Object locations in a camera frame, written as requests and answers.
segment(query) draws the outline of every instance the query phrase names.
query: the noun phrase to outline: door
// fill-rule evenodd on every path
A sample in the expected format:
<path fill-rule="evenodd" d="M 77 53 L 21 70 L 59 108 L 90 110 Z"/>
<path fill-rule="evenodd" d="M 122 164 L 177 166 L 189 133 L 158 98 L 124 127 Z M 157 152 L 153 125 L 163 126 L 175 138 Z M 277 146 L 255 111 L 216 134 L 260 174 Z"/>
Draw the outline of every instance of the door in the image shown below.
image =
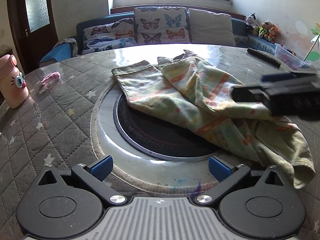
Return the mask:
<path fill-rule="evenodd" d="M 18 57 L 22 57 L 25 74 L 38 68 L 38 63 L 57 43 L 51 0 L 7 0 Z"/>

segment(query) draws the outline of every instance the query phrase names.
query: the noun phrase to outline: plastic storage box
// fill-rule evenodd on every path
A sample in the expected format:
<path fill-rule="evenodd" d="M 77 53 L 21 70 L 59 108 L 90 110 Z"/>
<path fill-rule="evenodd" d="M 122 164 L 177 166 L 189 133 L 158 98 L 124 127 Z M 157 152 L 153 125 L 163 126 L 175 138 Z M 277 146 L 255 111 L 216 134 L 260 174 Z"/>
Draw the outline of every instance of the plastic storage box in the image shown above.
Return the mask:
<path fill-rule="evenodd" d="M 285 47 L 276 44 L 275 57 L 284 62 L 291 69 L 302 68 L 305 62 L 288 52 Z"/>

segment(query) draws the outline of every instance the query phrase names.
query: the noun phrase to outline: frosted glass panel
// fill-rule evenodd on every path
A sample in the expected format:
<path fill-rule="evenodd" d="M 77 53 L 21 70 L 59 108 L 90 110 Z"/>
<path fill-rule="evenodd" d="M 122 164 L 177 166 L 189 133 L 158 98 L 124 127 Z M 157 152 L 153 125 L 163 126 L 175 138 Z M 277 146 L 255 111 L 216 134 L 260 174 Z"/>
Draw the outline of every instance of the frosted glass panel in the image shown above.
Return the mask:
<path fill-rule="evenodd" d="M 47 0 L 26 0 L 30 32 L 50 23 Z"/>

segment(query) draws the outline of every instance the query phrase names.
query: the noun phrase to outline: ribbed gray plate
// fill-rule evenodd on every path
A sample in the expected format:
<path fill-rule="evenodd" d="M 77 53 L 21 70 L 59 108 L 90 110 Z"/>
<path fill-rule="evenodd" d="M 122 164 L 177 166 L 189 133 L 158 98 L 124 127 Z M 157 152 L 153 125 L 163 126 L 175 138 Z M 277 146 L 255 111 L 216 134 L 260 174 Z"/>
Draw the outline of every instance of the ribbed gray plate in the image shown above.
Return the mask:
<path fill-rule="evenodd" d="M 188 198 L 135 197 L 112 207 L 103 220 L 77 240 L 239 240 L 210 208 L 192 205 Z"/>

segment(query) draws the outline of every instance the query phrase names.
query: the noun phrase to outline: quilted tablecloth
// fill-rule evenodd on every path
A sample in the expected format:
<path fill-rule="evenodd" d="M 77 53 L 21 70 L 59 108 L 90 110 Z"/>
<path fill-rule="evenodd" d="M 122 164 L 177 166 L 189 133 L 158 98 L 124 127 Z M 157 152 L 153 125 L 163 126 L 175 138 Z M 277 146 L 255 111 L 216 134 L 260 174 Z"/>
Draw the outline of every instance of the quilted tablecloth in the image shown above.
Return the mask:
<path fill-rule="evenodd" d="M 257 82 L 262 74 L 277 70 L 247 55 L 245 49 L 196 44 L 149 45 L 117 49 L 68 59 L 26 76 L 30 96 L 17 109 L 0 107 L 0 239 L 21 239 L 16 207 L 44 164 L 69 169 L 77 163 L 92 163 L 90 121 L 97 99 L 113 84 L 111 69 L 158 56 L 173 58 L 193 50 L 243 83 Z M 61 79 L 42 86 L 41 79 L 59 71 Z M 305 136 L 316 169 L 315 179 L 299 195 L 307 209 L 301 239 L 320 239 L 320 122 L 292 120 Z M 114 176 L 105 181 L 128 197 L 148 195 Z"/>

